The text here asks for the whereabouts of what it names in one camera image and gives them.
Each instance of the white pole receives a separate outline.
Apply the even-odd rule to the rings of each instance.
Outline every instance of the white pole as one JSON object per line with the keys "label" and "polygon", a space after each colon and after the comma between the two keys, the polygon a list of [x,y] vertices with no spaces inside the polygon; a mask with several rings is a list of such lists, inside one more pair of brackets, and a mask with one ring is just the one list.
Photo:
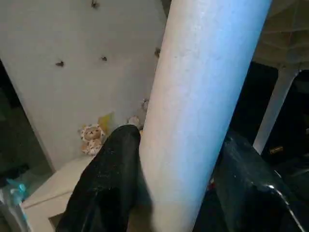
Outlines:
{"label": "white pole", "polygon": [[275,125],[285,97],[289,92],[292,82],[298,74],[296,68],[279,68],[278,79],[272,91],[267,109],[263,116],[259,131],[253,143],[255,150],[261,155],[265,144],[270,136],[271,130]]}
{"label": "white pole", "polygon": [[156,232],[189,232],[271,0],[173,0],[140,145]]}

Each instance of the teddy bear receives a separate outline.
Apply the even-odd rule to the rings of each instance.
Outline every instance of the teddy bear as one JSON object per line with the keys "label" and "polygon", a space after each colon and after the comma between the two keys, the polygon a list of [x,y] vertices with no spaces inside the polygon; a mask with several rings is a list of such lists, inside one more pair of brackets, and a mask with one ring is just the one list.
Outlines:
{"label": "teddy bear", "polygon": [[91,124],[83,127],[81,138],[82,151],[87,155],[95,156],[101,150],[106,135],[99,124]]}

